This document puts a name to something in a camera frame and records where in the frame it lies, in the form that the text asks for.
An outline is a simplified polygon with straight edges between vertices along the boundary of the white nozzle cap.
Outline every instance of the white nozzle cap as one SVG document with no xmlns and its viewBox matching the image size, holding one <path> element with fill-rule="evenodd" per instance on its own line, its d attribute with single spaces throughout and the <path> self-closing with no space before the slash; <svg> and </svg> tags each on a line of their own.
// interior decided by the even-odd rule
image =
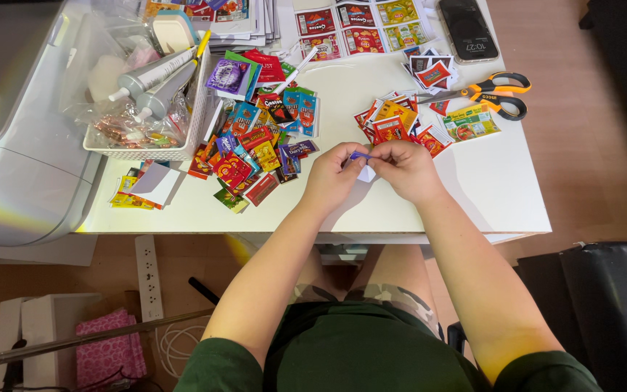
<svg viewBox="0 0 627 392">
<path fill-rule="evenodd" d="M 145 106 L 142 108 L 142 111 L 140 111 L 139 114 L 135 116 L 135 121 L 141 123 L 142 121 L 144 121 L 145 118 L 151 116 L 153 113 L 154 112 L 151 111 L 151 109 Z"/>
<path fill-rule="evenodd" d="M 108 96 L 108 99 L 111 102 L 115 102 L 115 101 L 117 101 L 118 99 L 120 99 L 122 97 L 128 97 L 128 96 L 130 96 L 130 90 L 126 89 L 125 87 L 120 87 L 119 90 L 117 90 L 113 94 L 110 94 Z"/>
</svg>

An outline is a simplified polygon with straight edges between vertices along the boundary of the hand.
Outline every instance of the hand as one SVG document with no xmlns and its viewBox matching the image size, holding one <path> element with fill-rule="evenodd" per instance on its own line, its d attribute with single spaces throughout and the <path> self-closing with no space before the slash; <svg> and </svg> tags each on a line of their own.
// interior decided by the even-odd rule
<svg viewBox="0 0 627 392">
<path fill-rule="evenodd" d="M 365 158 L 357 158 L 343 170 L 342 165 L 355 151 L 367 154 L 369 150 L 360 143 L 341 143 L 326 151 L 313 162 L 309 181 L 300 205 L 308 210 L 328 216 L 348 198 L 366 165 Z"/>
<path fill-rule="evenodd" d="M 430 151 L 419 144 L 391 140 L 374 147 L 370 156 L 369 166 L 376 174 L 416 206 L 446 192 Z"/>
</svg>

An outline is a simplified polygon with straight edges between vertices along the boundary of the scissor blade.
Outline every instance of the scissor blade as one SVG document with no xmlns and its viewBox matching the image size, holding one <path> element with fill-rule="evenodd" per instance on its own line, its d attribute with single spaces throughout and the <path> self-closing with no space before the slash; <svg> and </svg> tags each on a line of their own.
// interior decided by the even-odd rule
<svg viewBox="0 0 627 392">
<path fill-rule="evenodd" d="M 431 96 L 427 99 L 423 99 L 422 101 L 418 103 L 422 104 L 422 103 L 442 102 L 442 101 L 448 101 L 454 98 L 462 98 L 463 96 L 464 94 L 461 94 L 461 91 L 446 91 L 443 93 L 437 93 L 436 95 Z"/>
</svg>

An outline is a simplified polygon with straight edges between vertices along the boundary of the yellow pen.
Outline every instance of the yellow pen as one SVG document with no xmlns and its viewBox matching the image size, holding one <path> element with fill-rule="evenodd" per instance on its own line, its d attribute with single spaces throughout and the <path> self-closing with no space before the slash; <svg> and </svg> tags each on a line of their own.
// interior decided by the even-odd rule
<svg viewBox="0 0 627 392">
<path fill-rule="evenodd" d="M 205 51 L 208 42 L 210 42 L 210 36 L 212 35 L 212 30 L 205 31 L 205 36 L 200 41 L 200 45 L 197 47 L 197 55 L 196 57 L 202 56 L 202 52 Z"/>
</svg>

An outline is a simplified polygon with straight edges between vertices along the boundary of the scissors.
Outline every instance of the scissors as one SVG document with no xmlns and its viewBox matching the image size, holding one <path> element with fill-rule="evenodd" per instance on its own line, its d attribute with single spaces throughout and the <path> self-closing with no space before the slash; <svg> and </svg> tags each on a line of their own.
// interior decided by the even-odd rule
<svg viewBox="0 0 627 392">
<path fill-rule="evenodd" d="M 517 85 L 496 85 L 493 81 L 496 78 L 507 78 L 513 79 L 521 84 L 521 86 Z M 496 111 L 500 116 L 505 119 L 511 121 L 518 121 L 526 117 L 527 115 L 527 105 L 524 101 L 519 98 L 509 97 L 504 95 L 493 95 L 493 94 L 484 94 L 491 93 L 493 91 L 508 91 L 511 93 L 525 93 L 531 89 L 531 82 L 529 79 L 521 75 L 519 73 L 512 72 L 498 72 L 493 73 L 488 80 L 485 82 L 480 82 L 475 85 L 470 85 L 463 90 L 458 91 L 448 91 L 445 93 L 439 93 L 436 95 L 432 94 L 418 94 L 419 97 L 427 97 L 428 99 L 418 102 L 418 104 L 422 103 L 432 103 L 432 102 L 442 102 L 448 101 L 450 99 L 455 98 L 469 98 L 471 101 L 476 101 L 479 103 L 486 103 L 488 106 Z M 506 111 L 503 107 L 503 103 L 509 103 L 514 105 L 518 113 L 514 114 L 509 111 Z"/>
</svg>

